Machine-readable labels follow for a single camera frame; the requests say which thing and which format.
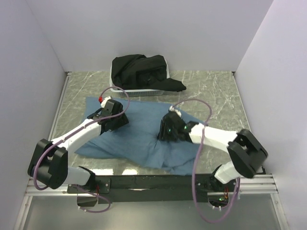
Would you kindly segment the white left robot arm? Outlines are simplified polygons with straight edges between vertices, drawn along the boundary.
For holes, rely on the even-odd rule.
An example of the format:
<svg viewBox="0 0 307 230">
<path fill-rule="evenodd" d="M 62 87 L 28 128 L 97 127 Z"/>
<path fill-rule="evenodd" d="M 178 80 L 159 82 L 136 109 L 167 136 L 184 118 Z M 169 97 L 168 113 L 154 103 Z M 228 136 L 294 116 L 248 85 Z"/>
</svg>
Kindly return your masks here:
<svg viewBox="0 0 307 230">
<path fill-rule="evenodd" d="M 76 128 L 59 138 L 38 141 L 28 166 L 28 175 L 46 188 L 57 189 L 63 184 L 75 184 L 86 193 L 95 190 L 95 173 L 82 166 L 69 166 L 68 156 L 88 141 L 128 122 L 122 103 L 111 97 L 105 98 L 101 107 Z"/>
</svg>

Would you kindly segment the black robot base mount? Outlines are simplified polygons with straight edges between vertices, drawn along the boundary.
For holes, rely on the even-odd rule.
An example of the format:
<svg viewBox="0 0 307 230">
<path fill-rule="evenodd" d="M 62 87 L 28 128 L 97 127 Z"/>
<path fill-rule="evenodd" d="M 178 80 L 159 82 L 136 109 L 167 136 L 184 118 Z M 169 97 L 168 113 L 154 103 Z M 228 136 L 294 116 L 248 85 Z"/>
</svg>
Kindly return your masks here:
<svg viewBox="0 0 307 230">
<path fill-rule="evenodd" d="M 96 177 L 99 195 L 114 202 L 190 201 L 192 177 L 180 175 L 99 175 Z M 196 199 L 207 202 L 209 193 L 234 191 L 235 180 L 222 184 L 211 174 L 195 175 Z"/>
</svg>

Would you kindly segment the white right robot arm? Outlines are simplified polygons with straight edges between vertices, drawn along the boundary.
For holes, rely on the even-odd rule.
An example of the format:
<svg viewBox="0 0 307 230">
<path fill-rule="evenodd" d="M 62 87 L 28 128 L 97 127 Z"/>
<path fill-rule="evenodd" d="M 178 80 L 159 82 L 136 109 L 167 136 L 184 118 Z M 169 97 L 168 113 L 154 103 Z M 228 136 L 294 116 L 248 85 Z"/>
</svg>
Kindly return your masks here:
<svg viewBox="0 0 307 230">
<path fill-rule="evenodd" d="M 215 191 L 222 191 L 228 182 L 240 176 L 253 178 L 268 157 L 265 148 L 247 129 L 236 132 L 194 121 L 186 123 L 175 111 L 168 112 L 162 118 L 158 139 L 204 144 L 228 153 L 231 160 L 218 166 L 210 176 L 210 186 Z"/>
</svg>

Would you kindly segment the blue fabric pillowcase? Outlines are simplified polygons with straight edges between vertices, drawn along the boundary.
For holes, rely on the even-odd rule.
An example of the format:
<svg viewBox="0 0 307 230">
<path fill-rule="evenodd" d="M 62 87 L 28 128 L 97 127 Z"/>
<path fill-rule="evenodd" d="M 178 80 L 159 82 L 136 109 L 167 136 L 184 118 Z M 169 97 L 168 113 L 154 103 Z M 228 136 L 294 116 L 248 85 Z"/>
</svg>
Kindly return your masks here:
<svg viewBox="0 0 307 230">
<path fill-rule="evenodd" d="M 199 146 L 186 141 L 159 141 L 157 136 L 170 104 L 126 101 L 129 123 L 106 132 L 81 146 L 76 153 L 98 159 L 125 158 L 142 166 L 163 169 L 171 174 L 190 175 Z"/>
</svg>

